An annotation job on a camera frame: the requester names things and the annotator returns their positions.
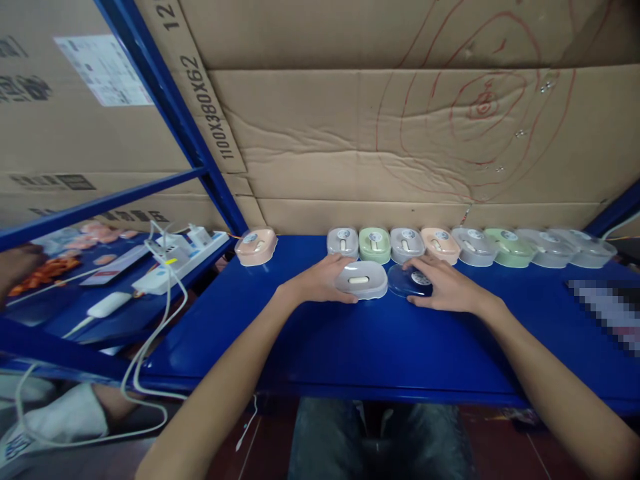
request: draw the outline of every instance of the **red floor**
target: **red floor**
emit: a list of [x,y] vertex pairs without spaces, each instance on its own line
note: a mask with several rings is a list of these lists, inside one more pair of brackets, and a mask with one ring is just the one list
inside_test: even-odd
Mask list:
[[[210,480],[285,480],[297,402],[279,400],[268,416],[256,416],[240,450],[235,444],[250,414],[238,422],[211,464]],[[460,407],[482,480],[582,480],[588,477],[550,433],[518,433],[499,410]]]

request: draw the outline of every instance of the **power strip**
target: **power strip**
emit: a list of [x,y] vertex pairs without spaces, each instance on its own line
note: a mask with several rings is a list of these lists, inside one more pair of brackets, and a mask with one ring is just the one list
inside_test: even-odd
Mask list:
[[[212,242],[202,249],[194,249],[189,255],[189,261],[182,267],[174,269],[175,275],[171,277],[171,286],[177,283],[176,277],[182,280],[188,275],[194,268],[200,265],[208,256],[222,247],[229,236],[224,232],[213,232]],[[159,265],[158,268],[150,271],[144,277],[136,280],[132,284],[132,287],[139,292],[150,295],[164,295],[167,292],[167,266]]]

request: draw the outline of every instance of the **jeans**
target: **jeans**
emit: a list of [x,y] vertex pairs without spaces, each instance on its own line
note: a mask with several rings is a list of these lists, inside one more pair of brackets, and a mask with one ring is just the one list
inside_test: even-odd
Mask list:
[[302,398],[289,480],[475,478],[457,407],[398,404],[384,430],[380,440],[386,446],[384,452],[367,453],[353,402]]

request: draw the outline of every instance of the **green soap dish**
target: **green soap dish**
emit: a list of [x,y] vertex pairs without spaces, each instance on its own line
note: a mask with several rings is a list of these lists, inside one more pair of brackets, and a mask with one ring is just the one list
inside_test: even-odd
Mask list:
[[384,265],[391,258],[389,232],[383,228],[367,227],[360,230],[360,260],[372,260]]
[[535,251],[528,242],[509,229],[487,228],[485,235],[495,241],[498,250],[495,262],[504,267],[526,268],[535,256]]

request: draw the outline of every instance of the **hand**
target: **hand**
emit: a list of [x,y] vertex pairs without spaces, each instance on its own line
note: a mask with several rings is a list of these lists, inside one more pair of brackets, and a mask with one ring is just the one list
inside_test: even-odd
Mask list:
[[339,301],[356,303],[358,297],[335,288],[335,279],[355,259],[339,253],[327,255],[320,262],[280,286],[298,303],[306,301]]
[[40,245],[24,245],[0,253],[0,290],[8,293],[47,261]]
[[430,297],[407,297],[407,300],[418,307],[470,312],[481,317],[487,309],[502,304],[500,298],[458,272],[448,262],[428,252],[406,262],[402,270],[409,266],[420,270],[433,284],[433,294]]

